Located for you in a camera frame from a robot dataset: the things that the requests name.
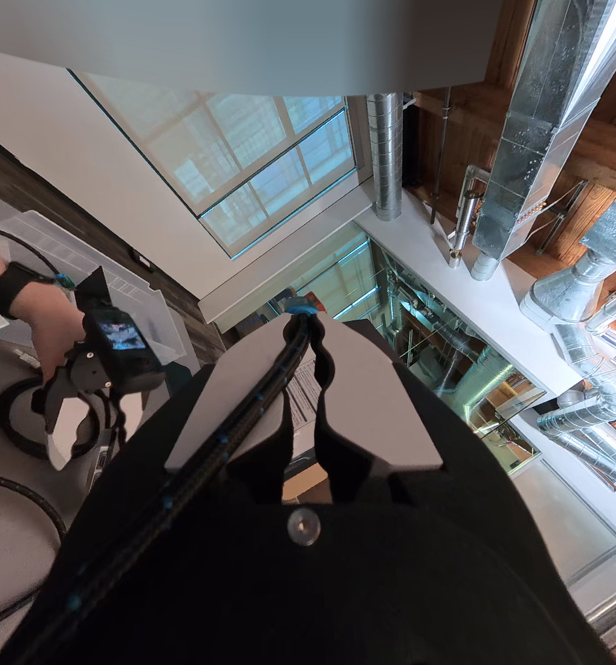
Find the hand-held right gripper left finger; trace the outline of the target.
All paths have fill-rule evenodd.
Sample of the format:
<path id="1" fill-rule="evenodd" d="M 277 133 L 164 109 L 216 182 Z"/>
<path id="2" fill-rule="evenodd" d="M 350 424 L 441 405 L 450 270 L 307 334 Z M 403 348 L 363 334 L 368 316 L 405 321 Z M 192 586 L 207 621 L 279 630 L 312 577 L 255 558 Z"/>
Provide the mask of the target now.
<path id="1" fill-rule="evenodd" d="M 167 471 L 181 469 L 271 369 L 285 347 L 290 321 L 290 314 L 282 314 L 222 355 L 165 462 Z M 242 483 L 256 503 L 281 503 L 293 440 L 290 402 L 282 392 L 233 454 L 225 468 L 227 479 Z"/>

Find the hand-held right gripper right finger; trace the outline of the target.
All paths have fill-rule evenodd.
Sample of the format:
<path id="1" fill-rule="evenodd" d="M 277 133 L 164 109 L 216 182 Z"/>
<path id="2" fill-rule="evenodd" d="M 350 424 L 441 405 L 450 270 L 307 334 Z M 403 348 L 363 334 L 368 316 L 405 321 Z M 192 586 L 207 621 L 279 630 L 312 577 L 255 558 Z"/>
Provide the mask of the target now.
<path id="1" fill-rule="evenodd" d="M 400 376 L 400 357 L 368 320 L 311 316 L 320 386 L 314 449 L 334 503 L 392 495 L 397 478 L 444 461 Z"/>

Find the clear plastic bin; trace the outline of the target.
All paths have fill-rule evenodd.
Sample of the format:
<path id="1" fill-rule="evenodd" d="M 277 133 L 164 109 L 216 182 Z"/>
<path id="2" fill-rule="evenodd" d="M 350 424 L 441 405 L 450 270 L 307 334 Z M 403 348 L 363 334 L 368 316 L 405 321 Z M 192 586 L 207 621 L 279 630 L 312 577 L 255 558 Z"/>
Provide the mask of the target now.
<path id="1" fill-rule="evenodd" d="M 35 211 L 0 221 L 0 230 L 33 247 L 78 285 L 103 268 L 115 307 L 129 313 L 163 365 L 186 355 L 176 322 L 159 290 Z"/>

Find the black wristband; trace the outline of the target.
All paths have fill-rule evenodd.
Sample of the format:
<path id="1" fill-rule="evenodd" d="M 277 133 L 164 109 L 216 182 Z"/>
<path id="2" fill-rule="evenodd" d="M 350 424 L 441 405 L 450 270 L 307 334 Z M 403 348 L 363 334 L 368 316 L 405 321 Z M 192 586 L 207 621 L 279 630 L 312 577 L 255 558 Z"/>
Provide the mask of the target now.
<path id="1" fill-rule="evenodd" d="M 0 276 L 0 315 L 17 320 L 10 308 L 21 291 L 30 283 L 56 285 L 55 277 L 43 275 L 19 262 L 11 261 Z"/>

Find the silver metal pipe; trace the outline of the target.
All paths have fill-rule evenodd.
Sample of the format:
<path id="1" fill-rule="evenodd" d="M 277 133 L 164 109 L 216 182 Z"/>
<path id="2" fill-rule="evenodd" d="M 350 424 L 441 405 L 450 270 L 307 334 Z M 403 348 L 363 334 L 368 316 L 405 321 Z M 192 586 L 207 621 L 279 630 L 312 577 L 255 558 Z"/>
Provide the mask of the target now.
<path id="1" fill-rule="evenodd" d="M 475 220 L 477 207 L 481 204 L 490 172 L 471 164 L 465 170 L 462 189 L 457 204 L 455 229 L 447 236 L 449 247 L 448 266 L 457 269 L 462 262 L 462 254 Z"/>

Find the silver bent air duct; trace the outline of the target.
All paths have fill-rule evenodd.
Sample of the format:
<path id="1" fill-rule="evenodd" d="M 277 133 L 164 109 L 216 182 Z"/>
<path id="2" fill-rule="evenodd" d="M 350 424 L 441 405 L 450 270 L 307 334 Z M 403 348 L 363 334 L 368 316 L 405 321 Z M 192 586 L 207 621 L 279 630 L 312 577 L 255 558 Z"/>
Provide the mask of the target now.
<path id="1" fill-rule="evenodd" d="M 616 481 L 616 363 L 601 338 L 616 320 L 616 297 L 596 311 L 605 278 L 616 271 L 616 199 L 582 238 L 573 266 L 534 282 L 522 313 L 553 337 L 566 363 L 589 383 L 536 421 L 542 434 Z"/>

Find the silver ventilation duct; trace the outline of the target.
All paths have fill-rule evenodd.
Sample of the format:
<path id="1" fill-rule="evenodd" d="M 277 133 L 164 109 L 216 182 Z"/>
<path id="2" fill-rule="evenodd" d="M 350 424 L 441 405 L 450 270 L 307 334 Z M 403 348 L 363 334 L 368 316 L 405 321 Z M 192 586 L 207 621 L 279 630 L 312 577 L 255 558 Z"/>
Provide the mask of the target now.
<path id="1" fill-rule="evenodd" d="M 372 94 L 366 97 L 374 208 L 382 221 L 393 221 L 402 212 L 403 95 Z"/>

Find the rectangular silver air duct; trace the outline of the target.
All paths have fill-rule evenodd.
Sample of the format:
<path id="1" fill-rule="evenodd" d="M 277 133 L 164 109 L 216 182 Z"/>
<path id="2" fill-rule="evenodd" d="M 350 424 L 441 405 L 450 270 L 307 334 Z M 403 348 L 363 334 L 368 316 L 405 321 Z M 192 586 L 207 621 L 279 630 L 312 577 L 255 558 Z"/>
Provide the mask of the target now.
<path id="1" fill-rule="evenodd" d="M 616 1 L 538 1 L 473 245 L 491 278 L 523 245 L 616 71 Z"/>

